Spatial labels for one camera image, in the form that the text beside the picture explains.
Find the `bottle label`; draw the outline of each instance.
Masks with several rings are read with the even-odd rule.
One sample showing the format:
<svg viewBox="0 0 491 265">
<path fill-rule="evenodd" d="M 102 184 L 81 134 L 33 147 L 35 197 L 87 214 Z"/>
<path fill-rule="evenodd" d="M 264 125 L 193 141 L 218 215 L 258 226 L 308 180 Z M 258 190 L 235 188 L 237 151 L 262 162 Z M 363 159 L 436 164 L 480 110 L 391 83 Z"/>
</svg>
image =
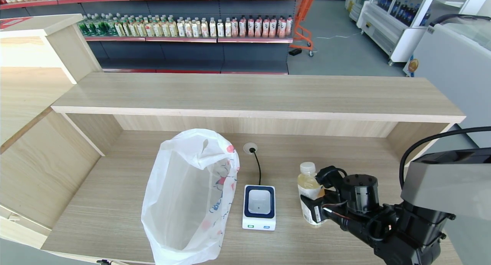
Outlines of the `bottle label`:
<svg viewBox="0 0 491 265">
<path fill-rule="evenodd" d="M 321 187 L 319 188 L 314 188 L 314 189 L 307 189 L 307 188 L 302 188 L 300 185 L 298 186 L 298 197 L 300 198 L 300 195 L 304 195 L 305 197 L 308 197 L 309 199 L 315 200 L 317 199 L 317 195 L 319 195 L 319 192 L 321 191 Z M 321 223 L 316 223 L 312 219 L 312 213 L 310 212 L 310 209 L 308 209 L 307 205 L 302 202 L 300 199 L 300 205 L 302 206 L 302 213 L 303 217 L 305 220 L 312 225 L 320 225 Z M 316 211 L 316 217 L 317 220 L 321 220 L 321 214 L 320 211 Z"/>
</svg>

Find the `white wall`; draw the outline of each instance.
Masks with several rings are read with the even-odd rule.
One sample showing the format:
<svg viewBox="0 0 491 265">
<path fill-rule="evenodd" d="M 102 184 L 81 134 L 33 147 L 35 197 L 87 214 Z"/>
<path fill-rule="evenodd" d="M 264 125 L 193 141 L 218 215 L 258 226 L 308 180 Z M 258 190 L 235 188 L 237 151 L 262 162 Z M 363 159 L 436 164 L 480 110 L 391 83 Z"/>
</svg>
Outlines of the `white wall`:
<svg viewBox="0 0 491 265">
<path fill-rule="evenodd" d="M 477 15 L 491 17 L 491 0 L 486 0 L 484 2 Z"/>
</svg>

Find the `wooden panel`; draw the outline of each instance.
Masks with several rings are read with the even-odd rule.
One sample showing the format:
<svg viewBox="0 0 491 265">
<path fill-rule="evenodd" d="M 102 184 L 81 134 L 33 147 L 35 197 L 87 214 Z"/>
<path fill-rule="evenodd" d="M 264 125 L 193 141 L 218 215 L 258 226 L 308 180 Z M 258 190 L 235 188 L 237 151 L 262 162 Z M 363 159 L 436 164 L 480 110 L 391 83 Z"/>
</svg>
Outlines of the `wooden panel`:
<svg viewBox="0 0 491 265">
<path fill-rule="evenodd" d="M 40 37 L 2 38 L 0 41 L 0 60 L 2 66 L 61 66 L 56 53 Z"/>
<path fill-rule="evenodd" d="M 53 105 L 61 113 L 461 122 L 424 78 L 91 73 Z"/>
<path fill-rule="evenodd" d="M 401 158 L 404 152 L 415 142 L 441 132 L 446 132 L 453 124 L 445 123 L 417 123 L 417 122 L 399 122 L 392 132 L 387 136 L 389 143 L 392 145 L 396 155 Z M 422 144 L 416 148 L 407 157 L 407 164 L 411 160 L 419 157 L 428 149 L 436 140 Z"/>
<path fill-rule="evenodd" d="M 206 128 L 219 133 L 387 137 L 396 122 L 115 115 L 121 127 L 135 131 L 182 132 Z"/>
<path fill-rule="evenodd" d="M 152 263 L 140 221 L 141 205 L 159 145 L 174 135 L 124 131 L 114 143 L 114 150 L 99 160 L 81 185 L 43 249 Z M 242 229 L 244 185 L 257 183 L 258 172 L 254 157 L 239 150 L 241 170 L 225 239 L 219 257 L 209 263 L 249 264 L 250 257 L 254 257 L 263 264 L 318 264 L 325 260 L 338 265 L 382 264 L 373 249 L 335 223 L 327 222 L 320 229 L 308 226 L 300 209 L 297 176 L 298 166 L 304 161 L 316 163 L 319 169 L 335 165 L 349 174 L 372 174 L 379 178 L 380 201 L 398 203 L 398 160 L 387 139 L 223 135 L 236 148 L 248 141 L 258 144 L 262 184 L 275 185 L 277 189 L 277 229 Z M 441 245 L 442 255 L 435 265 L 461 264 L 449 240 Z"/>
<path fill-rule="evenodd" d="M 2 67 L 0 76 L 2 145 L 73 86 L 61 69 Z"/>
<path fill-rule="evenodd" d="M 68 114 L 66 116 L 100 155 L 109 152 L 123 130 L 113 115 Z"/>
<path fill-rule="evenodd" d="M 2 205 L 52 228 L 98 158 L 61 115 L 51 112 L 1 156 Z"/>
<path fill-rule="evenodd" d="M 88 73 L 102 72 L 99 62 L 75 25 L 61 29 L 45 37 L 45 40 L 61 59 L 61 68 L 73 84 L 82 80 Z"/>
</svg>

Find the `plastic bag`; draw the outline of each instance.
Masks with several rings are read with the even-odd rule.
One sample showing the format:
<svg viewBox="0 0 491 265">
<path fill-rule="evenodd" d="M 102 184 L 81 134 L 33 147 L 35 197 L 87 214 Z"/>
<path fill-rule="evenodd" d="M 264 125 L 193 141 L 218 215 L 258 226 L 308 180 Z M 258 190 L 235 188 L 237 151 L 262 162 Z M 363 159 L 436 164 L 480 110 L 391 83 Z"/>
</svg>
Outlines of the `plastic bag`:
<svg viewBox="0 0 491 265">
<path fill-rule="evenodd" d="M 211 130 L 187 130 L 161 144 L 142 207 L 156 265 L 217 258 L 239 166 L 232 144 Z"/>
</svg>

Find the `refrigerator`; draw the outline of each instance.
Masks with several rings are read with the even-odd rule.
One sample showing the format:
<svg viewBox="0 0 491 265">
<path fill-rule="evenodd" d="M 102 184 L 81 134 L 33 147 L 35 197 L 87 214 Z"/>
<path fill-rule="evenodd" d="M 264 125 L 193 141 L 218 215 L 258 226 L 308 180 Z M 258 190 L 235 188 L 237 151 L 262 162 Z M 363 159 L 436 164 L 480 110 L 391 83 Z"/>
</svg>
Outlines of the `refrigerator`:
<svg viewBox="0 0 491 265">
<path fill-rule="evenodd" d="M 430 23 L 404 67 L 427 78 L 467 116 L 461 128 L 491 125 L 491 17 L 444 15 Z M 491 147 L 491 132 L 470 133 Z"/>
</svg>

